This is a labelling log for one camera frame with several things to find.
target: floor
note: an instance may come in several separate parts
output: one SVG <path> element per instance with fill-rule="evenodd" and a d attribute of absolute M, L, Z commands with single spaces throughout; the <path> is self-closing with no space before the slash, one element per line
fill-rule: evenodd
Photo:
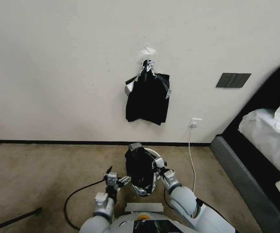
<path fill-rule="evenodd" d="M 189 188 L 193 171 L 187 147 L 147 146 L 157 151 L 168 166 L 176 171 L 178 180 Z M 120 176 L 125 175 L 127 146 L 102 145 L 0 145 L 0 223 L 42 207 L 40 215 L 31 216 L 0 230 L 0 232 L 76 232 L 64 220 L 63 204 L 76 189 L 102 179 L 113 165 Z M 218 210 L 240 233 L 262 232 L 244 200 L 208 147 L 191 147 L 196 167 L 195 194 Z M 71 221 L 81 226 L 92 216 L 94 197 L 103 191 L 104 183 L 82 190 L 68 203 Z M 131 185 L 118 193 L 115 216 L 124 213 L 127 202 L 161 202 L 164 214 L 181 223 L 163 200 L 159 182 L 147 198 L 135 195 Z"/>

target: black plastic bag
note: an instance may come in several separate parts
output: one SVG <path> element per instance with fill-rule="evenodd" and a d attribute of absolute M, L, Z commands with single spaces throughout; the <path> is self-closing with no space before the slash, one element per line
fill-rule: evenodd
<path fill-rule="evenodd" d="M 153 62 L 145 60 L 138 76 L 126 81 L 128 95 L 126 120 L 143 119 L 157 125 L 166 122 L 169 96 L 169 75 L 153 71 Z"/>

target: black cable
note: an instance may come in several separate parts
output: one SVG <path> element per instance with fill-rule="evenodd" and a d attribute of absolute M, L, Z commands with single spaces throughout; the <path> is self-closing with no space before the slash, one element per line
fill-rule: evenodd
<path fill-rule="evenodd" d="M 164 200 L 165 200 L 166 205 L 167 205 L 170 209 L 173 209 L 173 208 L 168 204 L 168 202 L 166 201 L 166 189 L 163 190 L 163 198 L 164 198 Z"/>
<path fill-rule="evenodd" d="M 100 180 L 100 181 L 98 181 L 98 182 L 92 183 L 92 184 L 90 184 L 90 185 L 87 185 L 87 186 L 85 186 L 85 187 L 82 187 L 82 188 L 80 188 L 80 189 L 77 189 L 77 190 L 74 191 L 70 196 L 68 196 L 68 198 L 66 199 L 66 201 L 65 201 L 65 203 L 64 203 L 64 206 L 63 206 L 63 213 L 64 213 L 64 217 L 65 217 L 66 222 L 67 222 L 73 229 L 75 229 L 75 230 L 80 230 L 80 227 L 75 226 L 75 225 L 74 225 L 73 223 L 71 223 L 71 221 L 69 220 L 68 214 L 67 214 L 67 212 L 66 212 L 66 206 L 67 206 L 67 204 L 68 204 L 69 199 L 71 198 L 71 196 L 73 196 L 73 195 L 74 195 L 75 193 L 77 193 L 78 191 L 81 191 L 81 190 L 83 190 L 83 189 L 85 189 L 85 188 L 89 188 L 89 187 L 91 187 L 91 186 L 93 186 L 93 185 L 96 185 L 96 184 L 99 184 L 99 183 L 101 183 L 101 182 L 103 182 L 103 181 L 104 181 L 104 179 L 102 179 L 102 180 Z"/>

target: white cable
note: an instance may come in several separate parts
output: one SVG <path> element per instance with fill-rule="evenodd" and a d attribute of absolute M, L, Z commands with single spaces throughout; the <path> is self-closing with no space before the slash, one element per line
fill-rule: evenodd
<path fill-rule="evenodd" d="M 196 184 L 196 172 L 195 172 L 195 168 L 194 168 L 194 164 L 193 164 L 193 160 L 192 160 L 192 155 L 191 155 L 191 149 L 190 149 L 190 141 L 191 141 L 191 134 L 192 134 L 192 127 L 191 127 L 191 131 L 189 133 L 189 138 L 188 138 L 188 152 L 189 152 L 189 157 L 191 158 L 191 162 L 192 162 L 192 167 L 193 167 L 193 172 L 194 172 L 194 185 L 193 185 L 193 193 L 195 193 L 195 184 Z"/>

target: bed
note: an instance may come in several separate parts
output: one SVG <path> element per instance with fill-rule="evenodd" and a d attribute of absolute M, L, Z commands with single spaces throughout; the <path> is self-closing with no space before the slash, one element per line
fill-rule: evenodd
<path fill-rule="evenodd" d="M 280 171 L 280 129 L 274 109 L 257 109 L 245 115 L 239 131 Z"/>
<path fill-rule="evenodd" d="M 210 146 L 264 233 L 280 232 L 279 107 L 280 67 Z"/>

